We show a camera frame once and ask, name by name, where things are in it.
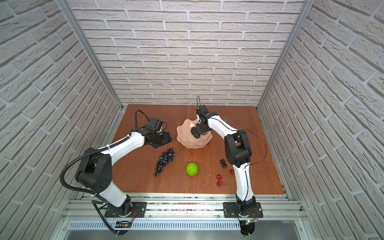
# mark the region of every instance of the white brick wall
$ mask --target white brick wall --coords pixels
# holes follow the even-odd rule
[[[319,239],[384,239],[383,8],[317,0],[259,108]]]
[[[0,2],[0,43],[0,239],[49,239],[117,108],[55,1]]]
[[[251,106],[258,103],[303,3],[69,2],[124,105],[189,105],[201,93],[206,103]],[[189,79],[188,85],[180,86],[184,79]],[[154,84],[166,84],[167,89],[160,91]],[[192,86],[197,84],[210,92],[194,91]],[[235,90],[238,85],[259,90],[247,94],[215,91]]]

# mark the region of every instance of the green textured fruit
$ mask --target green textured fruit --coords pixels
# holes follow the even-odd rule
[[[188,175],[193,177],[199,173],[199,166],[196,163],[191,162],[190,164],[188,164],[186,170],[187,170]]]

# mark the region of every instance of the wooden table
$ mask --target wooden table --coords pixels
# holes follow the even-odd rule
[[[176,139],[176,127],[185,119],[196,119],[196,106],[177,105],[129,105],[121,120],[113,141],[126,136],[135,126],[134,112],[142,110],[149,118],[158,118],[168,123],[167,131],[173,141],[158,149],[143,146],[122,157],[113,166],[113,182],[123,192],[147,193],[197,193],[197,194],[235,194],[235,176],[230,174],[232,166],[224,152],[224,140],[212,131],[213,138],[203,148],[188,149]],[[257,134],[267,145],[263,128],[255,107],[208,106],[210,112],[217,112],[221,118],[237,129],[247,128]],[[137,115],[138,126],[147,120]],[[251,163],[260,161],[265,155],[264,145],[252,133],[247,132],[252,148]],[[154,177],[156,163],[161,154],[169,148],[176,152],[174,160],[168,163],[161,174]],[[220,159],[225,159],[227,168],[223,168]],[[185,167],[190,162],[199,166],[197,176],[191,177]],[[218,187],[216,175],[220,174],[227,185]],[[284,194],[280,178],[273,163],[267,145],[267,157],[259,164],[250,166],[252,190],[255,194]]]

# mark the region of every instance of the black wire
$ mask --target black wire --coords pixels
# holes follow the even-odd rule
[[[104,218],[103,214],[101,214],[100,209],[99,209],[99,208],[97,207],[97,205],[96,205],[96,204],[103,204],[103,202],[99,202],[99,201],[96,201],[96,200],[92,200],[91,202],[92,202],[93,206],[95,207],[97,213],[99,214],[101,220],[103,221],[103,223],[107,226],[107,228],[108,228],[111,232],[113,232],[115,235],[123,235],[124,233],[126,233],[125,231],[124,231],[124,232],[121,232],[121,233],[120,233],[120,231],[117,231],[117,232],[116,232],[116,230],[114,230],[114,229],[109,225],[109,223],[107,222],[107,220]]]
[[[147,115],[145,115],[145,113],[143,111],[138,109],[138,110],[135,111],[135,129],[137,128],[137,112],[141,112],[144,115],[144,117],[146,117],[146,119],[149,122],[149,118],[147,117]]]
[[[200,102],[200,106],[201,106],[200,96],[196,97],[196,104],[197,104],[197,107],[199,107],[199,103],[197,102],[197,98],[199,98],[199,102]]]

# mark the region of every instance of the grape bunch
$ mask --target grape bunch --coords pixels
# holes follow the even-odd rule
[[[176,156],[176,153],[173,151],[173,148],[170,148],[166,152],[163,152],[163,154],[157,161],[155,174],[153,174],[153,176],[156,177],[157,175],[159,175],[164,170],[164,167],[169,162],[173,161],[173,158],[175,156]]]
[[[224,159],[221,159],[220,160],[220,163],[222,165],[223,168],[227,168],[227,164],[225,163],[225,160]]]

